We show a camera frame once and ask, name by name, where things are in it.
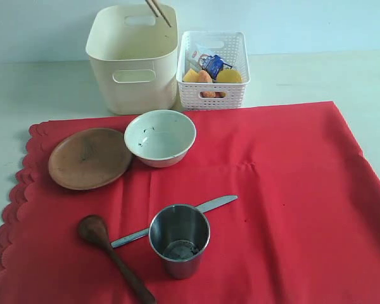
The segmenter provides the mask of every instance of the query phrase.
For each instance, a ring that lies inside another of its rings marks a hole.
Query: white wall
[[[95,14],[144,0],[0,0],[0,62],[87,59]],[[380,49],[380,0],[163,0],[184,30],[233,30],[248,52]]]

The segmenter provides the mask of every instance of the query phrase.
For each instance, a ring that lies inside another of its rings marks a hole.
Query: chopsticks
[[[152,12],[155,15],[155,17],[159,17],[159,14],[161,14],[162,17],[163,17],[163,19],[165,19],[167,25],[169,27],[172,27],[171,24],[170,24],[170,22],[169,22],[169,20],[167,19],[167,17],[163,13],[163,11],[160,9],[157,0],[145,0],[145,1],[146,1],[146,4],[149,6],[149,8],[152,10]]]

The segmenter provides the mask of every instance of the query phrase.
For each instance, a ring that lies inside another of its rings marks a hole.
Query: cream plastic bin
[[[190,57],[191,46],[200,44],[226,63],[232,65],[242,76],[241,84],[204,84],[183,82],[188,71],[186,58]],[[186,110],[233,109],[242,106],[246,86],[250,81],[245,36],[240,32],[184,32],[180,47],[176,79],[179,83],[180,100]],[[205,91],[224,92],[224,98],[203,98]]]
[[[176,14],[161,8],[171,28],[146,4],[110,6],[94,19],[86,53],[106,105],[116,114],[169,109],[175,102]]]

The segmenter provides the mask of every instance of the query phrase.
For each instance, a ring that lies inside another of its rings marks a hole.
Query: table surface
[[[244,107],[333,100],[380,178],[380,51],[254,55],[249,64]],[[0,225],[30,125],[112,115],[88,61],[0,64]]]

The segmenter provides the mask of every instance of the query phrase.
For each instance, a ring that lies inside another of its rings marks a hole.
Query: white bowl
[[[196,127],[185,114],[155,110],[135,118],[124,140],[132,154],[145,164],[163,168],[182,160],[196,139]]]

